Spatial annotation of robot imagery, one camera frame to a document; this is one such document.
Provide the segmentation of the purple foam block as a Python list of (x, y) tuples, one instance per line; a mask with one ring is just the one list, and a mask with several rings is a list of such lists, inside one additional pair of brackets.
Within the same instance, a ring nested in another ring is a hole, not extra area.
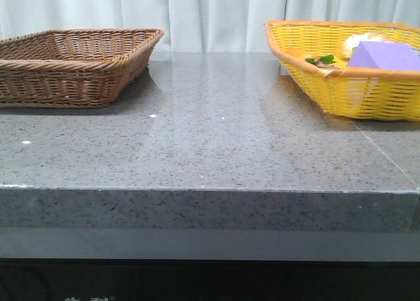
[(361, 41), (348, 67), (419, 71), (419, 54), (405, 43)]

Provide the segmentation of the yellow plastic woven basket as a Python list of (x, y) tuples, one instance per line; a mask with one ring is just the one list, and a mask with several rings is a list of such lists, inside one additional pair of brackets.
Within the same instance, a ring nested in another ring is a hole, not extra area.
[[(351, 35), (381, 33), (419, 49), (419, 28), (402, 23), (268, 20), (268, 46), (298, 86), (324, 112), (355, 119), (419, 120), (419, 72), (350, 68), (342, 46)], [(335, 68), (318, 68), (288, 54), (332, 55)]]

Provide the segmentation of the light grey curtain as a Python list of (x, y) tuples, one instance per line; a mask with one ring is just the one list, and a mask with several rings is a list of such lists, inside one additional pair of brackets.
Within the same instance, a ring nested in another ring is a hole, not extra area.
[(267, 52), (268, 20), (419, 25), (419, 0), (1, 0), (1, 37), (49, 29), (159, 28), (159, 52)]

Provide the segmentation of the green leaf toy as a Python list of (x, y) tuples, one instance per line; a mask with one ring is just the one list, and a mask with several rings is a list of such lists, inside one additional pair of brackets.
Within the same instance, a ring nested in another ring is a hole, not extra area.
[(314, 64), (314, 65), (323, 64), (323, 65), (328, 65), (328, 66), (336, 63), (335, 57), (332, 54), (328, 54), (324, 56), (308, 57), (308, 58), (305, 58), (305, 61), (308, 62), (309, 64)]

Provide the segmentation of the brown wicker basket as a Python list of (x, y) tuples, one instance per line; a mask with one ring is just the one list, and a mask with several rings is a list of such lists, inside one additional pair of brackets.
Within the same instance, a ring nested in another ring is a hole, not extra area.
[(103, 108), (147, 67), (155, 28), (46, 30), (1, 41), (1, 107)]

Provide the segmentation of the white orange bread roll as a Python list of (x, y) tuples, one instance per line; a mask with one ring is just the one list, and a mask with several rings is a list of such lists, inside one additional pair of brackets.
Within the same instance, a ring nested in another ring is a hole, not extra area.
[(342, 44), (342, 55), (345, 59), (350, 59), (355, 48), (362, 41), (375, 41), (393, 43), (394, 41), (378, 32), (366, 32), (363, 34), (354, 34), (348, 37)]

